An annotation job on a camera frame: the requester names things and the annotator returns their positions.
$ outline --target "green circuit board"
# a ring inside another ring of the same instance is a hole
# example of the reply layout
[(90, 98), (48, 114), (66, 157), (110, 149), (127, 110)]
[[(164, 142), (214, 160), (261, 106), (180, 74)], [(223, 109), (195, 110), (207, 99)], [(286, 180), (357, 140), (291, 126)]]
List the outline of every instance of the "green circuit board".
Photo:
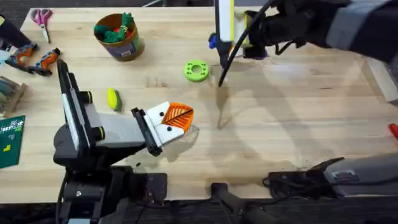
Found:
[(25, 116), (0, 121), (0, 168), (18, 165)]

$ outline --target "black knob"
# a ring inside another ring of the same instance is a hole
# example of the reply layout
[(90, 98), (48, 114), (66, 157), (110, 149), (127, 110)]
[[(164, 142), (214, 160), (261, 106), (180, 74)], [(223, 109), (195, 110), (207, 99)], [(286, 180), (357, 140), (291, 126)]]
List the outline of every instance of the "black knob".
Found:
[(79, 100), (84, 104), (92, 104), (93, 103), (93, 95), (90, 91), (81, 91), (79, 92)]
[(105, 139), (105, 131), (104, 127), (95, 127), (92, 128), (91, 131), (93, 132), (95, 141), (100, 141)]

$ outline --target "orange tool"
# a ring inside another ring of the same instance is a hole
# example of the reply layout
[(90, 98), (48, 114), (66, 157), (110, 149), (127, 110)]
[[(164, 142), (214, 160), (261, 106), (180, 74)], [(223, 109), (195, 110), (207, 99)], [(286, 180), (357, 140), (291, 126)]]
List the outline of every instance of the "orange tool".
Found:
[(52, 72), (49, 69), (49, 65), (56, 62), (58, 56), (61, 54), (60, 49), (56, 48), (45, 54), (35, 66), (30, 66), (29, 69), (36, 72), (39, 75), (48, 76)]
[(16, 50), (10, 57), (8, 57), (4, 62), (14, 68), (18, 68), (24, 72), (32, 73), (32, 70), (27, 68), (22, 62), (22, 57), (30, 57), (32, 54), (39, 49), (37, 44), (27, 44), (18, 50)]
[(162, 124), (182, 128), (186, 133), (193, 120), (193, 109), (181, 103), (170, 103)]

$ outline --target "red object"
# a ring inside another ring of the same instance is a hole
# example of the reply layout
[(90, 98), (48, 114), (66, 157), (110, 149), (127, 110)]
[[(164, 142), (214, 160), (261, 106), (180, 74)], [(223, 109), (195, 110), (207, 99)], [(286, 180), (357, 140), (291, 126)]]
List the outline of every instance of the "red object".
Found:
[[(120, 27), (116, 28), (113, 32), (119, 32)], [(131, 31), (127, 30), (127, 35), (126, 38), (128, 38), (131, 35)]]
[(390, 129), (391, 134), (398, 140), (398, 125), (389, 124), (388, 128)]

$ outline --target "yellow label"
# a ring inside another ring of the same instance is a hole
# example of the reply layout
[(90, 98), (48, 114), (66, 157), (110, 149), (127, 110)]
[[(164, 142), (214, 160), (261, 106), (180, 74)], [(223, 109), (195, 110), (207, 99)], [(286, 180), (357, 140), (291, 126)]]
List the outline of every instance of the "yellow label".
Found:
[(11, 150), (11, 145), (8, 145), (7, 147), (5, 147), (4, 149), (2, 149), (3, 152), (8, 152)]

